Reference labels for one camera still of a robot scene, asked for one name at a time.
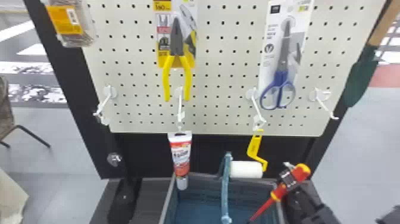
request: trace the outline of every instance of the floor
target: floor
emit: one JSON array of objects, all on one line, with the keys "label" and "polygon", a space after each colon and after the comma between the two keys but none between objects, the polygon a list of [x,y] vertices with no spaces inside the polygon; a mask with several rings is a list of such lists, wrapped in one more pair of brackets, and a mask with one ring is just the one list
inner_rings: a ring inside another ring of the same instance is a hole
[{"label": "floor", "polygon": [[[29,21],[26,14],[0,13],[0,74],[10,81],[16,121],[52,149],[15,131],[5,140],[12,148],[0,147],[0,167],[30,195],[24,223],[89,223],[107,181],[99,179]],[[19,24],[24,26],[3,32]],[[398,36],[399,30],[393,33]],[[4,38],[12,32],[18,34]],[[392,79],[400,80],[400,67],[390,66],[379,68],[374,88],[349,109],[313,177],[322,199],[342,223],[372,224],[400,204],[395,173],[400,158],[400,82]]]},{"label": "floor", "polygon": [[342,223],[375,223],[400,204],[400,89],[369,88],[350,108],[313,181]]},{"label": "floor", "polygon": [[0,148],[0,167],[30,195],[23,223],[89,223],[107,181],[100,180],[70,111],[15,108],[14,114],[52,145],[49,150],[17,130],[5,139],[12,148]]}]

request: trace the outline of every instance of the tube cap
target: tube cap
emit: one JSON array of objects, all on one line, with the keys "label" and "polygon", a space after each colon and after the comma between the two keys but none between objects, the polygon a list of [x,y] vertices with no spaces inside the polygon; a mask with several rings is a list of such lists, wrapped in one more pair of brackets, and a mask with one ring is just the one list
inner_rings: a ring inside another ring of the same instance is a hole
[{"label": "tube cap", "polygon": [[188,188],[189,177],[186,176],[176,176],[176,186],[179,190],[184,191]]}]

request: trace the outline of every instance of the pliers handle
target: pliers handle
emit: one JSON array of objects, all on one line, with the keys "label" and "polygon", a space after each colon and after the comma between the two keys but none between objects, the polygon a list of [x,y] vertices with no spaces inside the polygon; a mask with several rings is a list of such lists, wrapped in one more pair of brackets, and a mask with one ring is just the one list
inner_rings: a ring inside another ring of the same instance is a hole
[{"label": "pliers handle", "polygon": [[164,98],[165,101],[168,102],[170,100],[170,70],[172,64],[174,63],[175,57],[179,57],[179,60],[183,66],[185,71],[185,86],[183,88],[184,99],[186,101],[190,100],[190,87],[192,86],[192,72],[190,70],[190,64],[186,56],[180,55],[168,55],[165,63],[164,68],[162,70],[162,85],[164,86]]}]

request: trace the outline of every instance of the price tag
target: price tag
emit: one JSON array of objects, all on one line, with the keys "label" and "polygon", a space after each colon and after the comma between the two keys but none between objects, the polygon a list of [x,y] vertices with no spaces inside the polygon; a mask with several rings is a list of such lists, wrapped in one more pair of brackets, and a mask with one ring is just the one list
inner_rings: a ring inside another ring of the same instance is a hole
[{"label": "price tag", "polygon": [[171,11],[172,9],[171,0],[154,0],[153,6],[154,11]]}]

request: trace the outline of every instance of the blue scissors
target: blue scissors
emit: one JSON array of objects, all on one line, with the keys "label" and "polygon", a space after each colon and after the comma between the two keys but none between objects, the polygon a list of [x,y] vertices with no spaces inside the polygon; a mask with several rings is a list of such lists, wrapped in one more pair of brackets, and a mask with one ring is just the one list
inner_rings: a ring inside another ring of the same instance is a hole
[{"label": "blue scissors", "polygon": [[288,56],[290,45],[290,21],[286,22],[278,67],[274,79],[260,96],[260,106],[264,110],[286,108],[296,97],[296,88],[289,81]]}]

